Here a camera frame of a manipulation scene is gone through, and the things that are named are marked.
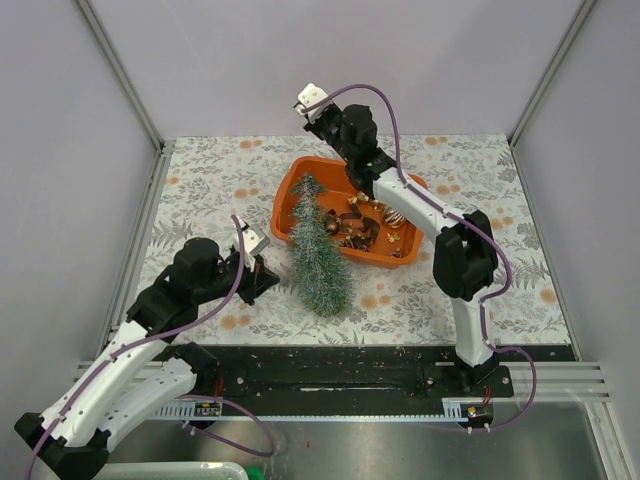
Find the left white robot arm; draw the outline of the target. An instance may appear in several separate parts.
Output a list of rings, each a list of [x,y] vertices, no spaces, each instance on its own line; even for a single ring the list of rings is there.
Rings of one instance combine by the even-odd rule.
[[[176,347],[161,371],[126,392],[147,363],[196,323],[200,305],[233,296],[248,305],[279,282],[261,255],[268,238],[253,229],[235,235],[222,257],[207,238],[186,241],[144,289],[126,321],[81,378],[42,413],[25,413],[14,429],[60,479],[92,479],[128,433],[183,395],[214,397],[224,382],[218,362],[192,342]]]

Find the small frosted christmas tree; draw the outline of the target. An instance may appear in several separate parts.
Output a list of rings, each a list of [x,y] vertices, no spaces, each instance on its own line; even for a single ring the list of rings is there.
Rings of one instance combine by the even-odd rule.
[[[347,311],[355,287],[349,262],[326,230],[327,211],[319,197],[325,187],[311,174],[291,188],[295,197],[289,232],[294,285],[305,308],[329,318]]]

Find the orange plastic tray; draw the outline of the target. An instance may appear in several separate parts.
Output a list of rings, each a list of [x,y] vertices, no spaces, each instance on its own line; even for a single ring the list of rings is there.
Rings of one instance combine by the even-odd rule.
[[[292,164],[273,203],[271,231],[276,238],[289,240],[295,225],[293,208],[298,201],[292,188],[305,174],[313,175],[325,188],[318,202],[331,215],[331,239],[341,245],[346,258],[388,269],[416,260],[423,233],[408,221],[389,222],[382,204],[366,202],[350,184],[341,160],[305,156]]]

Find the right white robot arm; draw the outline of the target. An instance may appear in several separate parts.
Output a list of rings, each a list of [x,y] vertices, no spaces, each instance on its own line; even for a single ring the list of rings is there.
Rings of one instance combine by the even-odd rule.
[[[488,378],[497,359],[487,344],[481,298],[498,266],[488,217],[480,211],[463,214],[452,209],[403,177],[399,163],[378,146],[377,126],[368,107],[340,109],[329,102],[316,109],[298,104],[295,109],[306,120],[304,129],[346,162],[354,188],[400,213],[433,243],[433,277],[451,299],[454,312],[458,373],[453,377],[465,390]]]

